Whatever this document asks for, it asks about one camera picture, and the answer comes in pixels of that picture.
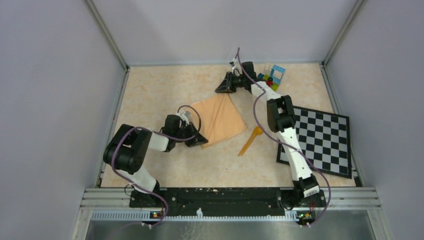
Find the peach cloth napkin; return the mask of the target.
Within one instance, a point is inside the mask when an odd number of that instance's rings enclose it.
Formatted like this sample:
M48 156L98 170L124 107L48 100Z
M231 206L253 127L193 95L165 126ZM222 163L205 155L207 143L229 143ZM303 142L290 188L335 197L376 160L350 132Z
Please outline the peach cloth napkin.
M228 94L216 94L191 104L199 115L191 110L195 126L201 120L200 134L208 140L201 146L207 148L213 144L232 138L247 129L247 124Z

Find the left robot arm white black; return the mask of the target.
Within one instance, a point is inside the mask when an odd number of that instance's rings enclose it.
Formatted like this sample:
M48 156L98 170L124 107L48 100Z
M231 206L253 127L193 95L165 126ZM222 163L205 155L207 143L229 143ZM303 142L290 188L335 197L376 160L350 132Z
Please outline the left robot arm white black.
M155 190L159 183L143 166L147 152L170 152L178 143L190 148L208 142L189 112L169 114L159 132L122 124L104 150L103 161L142 193L141 200L147 206L154 207L161 194Z

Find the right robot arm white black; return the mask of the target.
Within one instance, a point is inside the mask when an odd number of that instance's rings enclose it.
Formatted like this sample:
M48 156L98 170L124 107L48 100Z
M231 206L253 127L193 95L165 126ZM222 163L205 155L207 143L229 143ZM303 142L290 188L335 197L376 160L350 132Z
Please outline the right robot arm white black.
M236 60L233 59L229 65L231 71L225 74L215 92L231 94L237 89L245 89L256 97L255 104L260 98L265 99L268 128L276 134L289 161L294 186L293 200L299 206L307 206L314 195L320 192L320 187L300 147L291 97L275 92L265 80L258 78L251 61L236 66Z

